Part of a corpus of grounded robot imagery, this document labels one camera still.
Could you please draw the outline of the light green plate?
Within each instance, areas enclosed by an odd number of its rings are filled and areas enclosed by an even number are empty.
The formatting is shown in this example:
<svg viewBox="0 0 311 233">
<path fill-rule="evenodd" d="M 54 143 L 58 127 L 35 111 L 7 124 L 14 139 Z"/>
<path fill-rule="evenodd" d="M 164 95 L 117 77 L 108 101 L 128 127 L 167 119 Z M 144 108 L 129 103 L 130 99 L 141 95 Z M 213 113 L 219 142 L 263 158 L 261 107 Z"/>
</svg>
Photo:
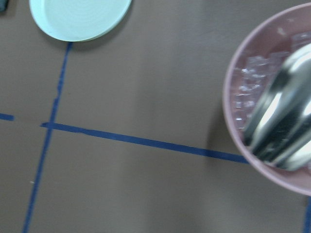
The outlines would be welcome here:
<svg viewBox="0 0 311 233">
<path fill-rule="evenodd" d="M 48 36 L 68 42 L 89 41 L 114 29 L 130 0 L 30 0 L 37 26 Z"/>
</svg>

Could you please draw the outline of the pink bowl with ice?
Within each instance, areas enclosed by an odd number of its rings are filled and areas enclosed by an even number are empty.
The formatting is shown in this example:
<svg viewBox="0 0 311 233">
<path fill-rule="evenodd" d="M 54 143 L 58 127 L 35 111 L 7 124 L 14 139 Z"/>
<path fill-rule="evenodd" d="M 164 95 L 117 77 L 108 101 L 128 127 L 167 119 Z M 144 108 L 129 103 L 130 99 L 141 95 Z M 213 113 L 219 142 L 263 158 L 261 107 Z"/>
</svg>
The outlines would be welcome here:
<svg viewBox="0 0 311 233">
<path fill-rule="evenodd" d="M 307 168 L 289 172 L 268 166 L 252 155 L 242 141 L 241 131 L 235 121 L 234 96 L 239 92 L 246 59 L 251 56 L 267 56 L 271 52 L 291 49 L 291 37 L 311 29 L 311 4 L 309 2 L 281 11 L 258 25 L 238 46 L 225 76 L 223 87 L 223 111 L 225 122 L 236 147 L 243 157 L 259 173 L 278 185 L 299 194 L 311 194 L 311 174 Z"/>
</svg>

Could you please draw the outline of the metal scoop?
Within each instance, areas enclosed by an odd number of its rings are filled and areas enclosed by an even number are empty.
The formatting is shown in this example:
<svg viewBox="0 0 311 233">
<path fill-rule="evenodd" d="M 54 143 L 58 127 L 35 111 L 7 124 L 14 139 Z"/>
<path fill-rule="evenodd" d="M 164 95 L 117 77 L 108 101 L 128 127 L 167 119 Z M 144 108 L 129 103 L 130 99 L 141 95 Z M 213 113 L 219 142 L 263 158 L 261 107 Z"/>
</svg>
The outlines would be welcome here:
<svg viewBox="0 0 311 233">
<path fill-rule="evenodd" d="M 262 162 L 295 171 L 311 160 L 311 46 L 299 48 L 264 90 L 243 130 Z"/>
</svg>

